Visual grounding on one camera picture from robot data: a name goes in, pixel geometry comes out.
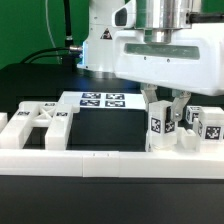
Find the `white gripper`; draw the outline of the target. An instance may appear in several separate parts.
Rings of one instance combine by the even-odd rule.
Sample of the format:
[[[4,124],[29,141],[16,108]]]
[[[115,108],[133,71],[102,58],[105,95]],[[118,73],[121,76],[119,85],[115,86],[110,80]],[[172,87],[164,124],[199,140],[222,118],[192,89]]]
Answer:
[[[224,23],[177,30],[169,44],[146,44],[140,30],[119,31],[113,39],[113,68],[117,77],[142,83],[146,108],[157,101],[157,86],[177,89],[171,120],[179,122],[190,92],[224,94]]]

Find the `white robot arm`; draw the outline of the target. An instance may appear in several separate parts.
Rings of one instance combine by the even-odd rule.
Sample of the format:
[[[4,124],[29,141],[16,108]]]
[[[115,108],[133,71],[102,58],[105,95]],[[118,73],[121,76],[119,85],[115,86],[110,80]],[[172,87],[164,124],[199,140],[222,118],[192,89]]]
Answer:
[[[172,89],[178,121],[193,93],[224,94],[224,13],[203,13],[201,0],[89,0],[78,67],[139,82],[147,103]]]

